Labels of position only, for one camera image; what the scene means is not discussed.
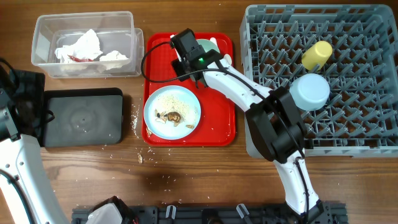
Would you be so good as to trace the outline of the large white napkin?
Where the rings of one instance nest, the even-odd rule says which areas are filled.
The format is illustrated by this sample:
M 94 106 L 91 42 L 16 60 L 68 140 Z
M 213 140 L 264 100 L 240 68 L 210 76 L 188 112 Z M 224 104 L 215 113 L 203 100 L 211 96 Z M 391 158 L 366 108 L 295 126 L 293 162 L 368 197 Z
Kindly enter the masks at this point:
M 77 58 L 96 59 L 103 52 L 100 49 L 100 40 L 93 29 L 83 34 L 74 44 L 56 48 L 55 56 L 61 63 L 75 63 L 68 55 Z

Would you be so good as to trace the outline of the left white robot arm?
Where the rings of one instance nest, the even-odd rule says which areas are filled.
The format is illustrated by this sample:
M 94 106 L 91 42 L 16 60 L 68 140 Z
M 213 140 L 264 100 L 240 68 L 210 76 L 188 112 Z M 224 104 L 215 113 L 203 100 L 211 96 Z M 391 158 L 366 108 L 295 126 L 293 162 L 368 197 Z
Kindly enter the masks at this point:
M 1 192 L 15 223 L 68 223 L 40 155 L 41 131 L 55 118 L 44 85 L 43 73 L 1 59 Z

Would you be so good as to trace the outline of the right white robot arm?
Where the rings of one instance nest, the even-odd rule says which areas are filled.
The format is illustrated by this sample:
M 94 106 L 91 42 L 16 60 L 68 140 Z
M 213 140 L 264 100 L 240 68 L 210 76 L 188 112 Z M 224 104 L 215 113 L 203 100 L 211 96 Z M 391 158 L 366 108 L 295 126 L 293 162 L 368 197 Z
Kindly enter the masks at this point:
M 307 129 L 292 95 L 250 80 L 215 51 L 205 51 L 191 29 L 173 35 L 170 46 L 177 53 L 172 66 L 180 81 L 191 78 L 222 93 L 243 112 L 249 131 L 252 157 L 273 162 L 285 190 L 285 202 L 302 219 L 315 221 L 321 201 L 314 191 L 305 164 Z

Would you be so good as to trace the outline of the yellow cup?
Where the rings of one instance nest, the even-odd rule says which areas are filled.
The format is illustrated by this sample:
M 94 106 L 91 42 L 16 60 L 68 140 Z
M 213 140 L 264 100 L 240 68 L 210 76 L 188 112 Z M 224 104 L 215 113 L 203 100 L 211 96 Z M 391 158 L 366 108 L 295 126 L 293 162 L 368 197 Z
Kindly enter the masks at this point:
M 333 53 L 333 48 L 329 42 L 318 41 L 302 55 L 302 65 L 307 70 L 317 67 L 319 71 L 328 61 Z

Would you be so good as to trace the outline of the green bowl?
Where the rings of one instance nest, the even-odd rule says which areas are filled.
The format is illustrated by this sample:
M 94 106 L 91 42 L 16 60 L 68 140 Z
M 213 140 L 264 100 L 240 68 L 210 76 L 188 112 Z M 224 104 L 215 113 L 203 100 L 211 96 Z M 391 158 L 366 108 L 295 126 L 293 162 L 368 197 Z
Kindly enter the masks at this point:
M 218 53 L 220 53 L 218 45 L 212 43 L 210 39 L 197 39 L 197 42 L 203 47 L 205 52 L 209 52 L 210 50 L 215 50 Z

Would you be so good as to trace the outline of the small white napkin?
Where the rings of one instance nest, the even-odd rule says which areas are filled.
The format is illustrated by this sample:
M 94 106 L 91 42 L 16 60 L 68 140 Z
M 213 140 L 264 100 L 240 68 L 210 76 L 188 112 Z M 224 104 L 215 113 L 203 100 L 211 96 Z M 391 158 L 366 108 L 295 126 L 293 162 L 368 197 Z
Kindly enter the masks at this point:
M 99 58 L 100 62 L 104 62 L 104 66 L 106 70 L 121 68 L 125 64 L 127 64 L 129 59 L 121 54 L 119 51 L 114 50 L 104 56 Z

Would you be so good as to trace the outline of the light blue bowl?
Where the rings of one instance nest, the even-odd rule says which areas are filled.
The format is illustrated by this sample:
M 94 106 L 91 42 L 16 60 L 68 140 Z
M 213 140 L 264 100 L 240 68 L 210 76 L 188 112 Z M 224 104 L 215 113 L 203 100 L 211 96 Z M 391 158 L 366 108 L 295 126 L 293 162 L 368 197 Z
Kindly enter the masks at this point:
M 315 111 L 326 104 L 330 86 L 321 75 L 309 73 L 293 81 L 289 91 L 299 109 Z

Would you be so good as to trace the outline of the red snack wrapper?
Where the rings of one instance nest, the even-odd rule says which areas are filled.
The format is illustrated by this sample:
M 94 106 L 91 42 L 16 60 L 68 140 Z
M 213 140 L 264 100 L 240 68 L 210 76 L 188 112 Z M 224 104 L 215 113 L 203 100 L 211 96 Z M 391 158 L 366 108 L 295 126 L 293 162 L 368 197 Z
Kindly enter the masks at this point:
M 70 60 L 72 60 L 74 62 L 78 62 L 78 63 L 80 63 L 80 62 L 92 62 L 93 61 L 92 59 L 89 59 L 89 58 L 77 58 L 77 57 L 74 57 L 72 55 L 68 55 L 68 57 L 69 57 Z

